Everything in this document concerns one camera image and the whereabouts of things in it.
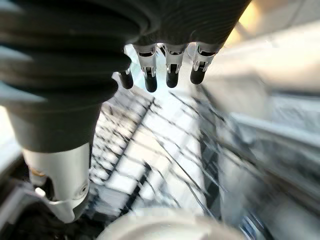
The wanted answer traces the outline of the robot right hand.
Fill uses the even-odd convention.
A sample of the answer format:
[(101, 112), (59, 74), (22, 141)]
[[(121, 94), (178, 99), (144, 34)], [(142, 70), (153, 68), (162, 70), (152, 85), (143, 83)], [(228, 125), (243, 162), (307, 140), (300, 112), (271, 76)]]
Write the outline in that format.
[(133, 86), (133, 45), (149, 92), (157, 89), (156, 47), (166, 83), (178, 83), (196, 43), (190, 80), (200, 84), (249, 5), (247, 0), (3, 0), (0, 104), (6, 108), (40, 200), (64, 223), (88, 202), (89, 168), (102, 104)]

